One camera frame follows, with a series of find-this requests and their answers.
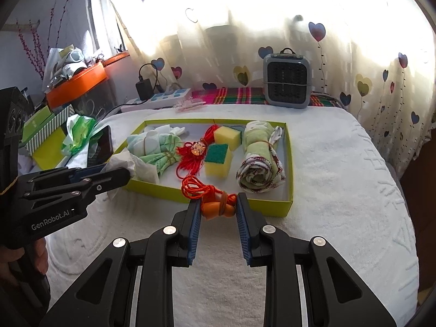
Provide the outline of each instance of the pink flower branch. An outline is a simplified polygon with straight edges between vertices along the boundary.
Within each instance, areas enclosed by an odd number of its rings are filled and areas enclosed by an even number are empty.
[[[62,21],[64,19],[65,13],[67,11],[68,1],[69,0],[65,1],[64,8],[63,8],[63,11],[62,11],[62,16],[60,17],[59,29],[57,30],[56,48],[57,48],[57,44],[59,42],[59,35],[60,35],[60,29],[62,27]],[[49,35],[47,36],[47,58],[48,58],[49,53],[50,53],[50,34],[51,34],[51,31],[52,31],[52,26],[53,26],[53,18],[55,16],[56,3],[57,3],[57,0],[54,0],[53,7],[50,10]],[[31,21],[29,21],[29,26],[30,26],[30,32],[32,33],[32,41],[33,41],[33,49],[34,49],[34,51],[32,52],[32,50],[27,45],[27,43],[25,41],[25,38],[23,36],[23,32],[21,30],[21,27],[20,27],[20,25],[18,24],[18,21],[17,21],[18,37],[20,38],[21,44],[23,46],[23,50],[26,52],[26,55],[27,55],[28,59],[30,60],[30,63],[35,68],[35,71],[38,73],[38,75],[40,76],[40,78],[42,80],[44,78],[46,59],[45,59],[44,53],[42,52],[41,39],[40,39],[39,33],[37,31],[37,27],[35,27],[31,23]]]

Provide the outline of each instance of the plaid blanket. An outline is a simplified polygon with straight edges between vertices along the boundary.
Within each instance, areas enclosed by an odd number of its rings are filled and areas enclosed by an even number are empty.
[[[206,104],[268,104],[261,87],[218,88],[192,92],[192,98],[201,98]],[[340,107],[335,101],[311,95],[309,106]]]

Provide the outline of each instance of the striped box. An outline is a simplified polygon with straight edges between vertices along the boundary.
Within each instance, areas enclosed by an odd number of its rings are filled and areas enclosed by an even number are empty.
[[[32,156],[33,153],[42,145],[42,143],[51,135],[53,132],[64,124],[68,117],[75,114],[72,105],[64,108],[57,116],[55,116],[51,121],[49,121],[40,131],[38,131],[32,139],[28,141],[25,148],[29,151]]]

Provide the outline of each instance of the blue gripper pad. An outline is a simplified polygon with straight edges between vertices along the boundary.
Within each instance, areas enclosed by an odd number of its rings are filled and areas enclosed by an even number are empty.
[[[238,201],[236,203],[236,221],[238,223],[239,229],[239,237],[241,238],[241,247],[243,249],[243,255],[245,260],[247,261],[247,265],[251,263],[251,244],[250,244],[250,235],[248,232],[247,221],[243,212],[243,205],[238,196]]]
[[[201,224],[200,203],[201,201],[198,201],[197,205],[195,206],[195,212],[192,217],[192,223],[189,231],[189,248],[187,256],[189,265],[192,265],[192,262],[195,259],[195,253],[197,252],[198,235],[200,233]]]
[[[106,166],[105,163],[102,165],[97,165],[97,166],[93,166],[93,167],[86,167],[86,168],[80,169],[74,175],[70,176],[70,182],[77,183],[77,182],[80,182],[82,178],[84,178],[88,175],[100,173],[104,166]]]

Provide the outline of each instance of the orange shelf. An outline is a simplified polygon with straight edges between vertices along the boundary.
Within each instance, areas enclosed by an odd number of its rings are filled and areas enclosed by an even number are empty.
[[[124,59],[124,58],[126,58],[128,56],[130,56],[128,51],[124,51],[122,53],[118,53],[118,54],[110,57],[107,60],[103,60],[103,66],[106,67],[106,66],[108,66],[108,65],[110,65],[112,63],[115,63],[118,60]]]
[[[51,109],[60,107],[79,98],[107,79],[105,68],[99,62],[47,93],[47,102]]]

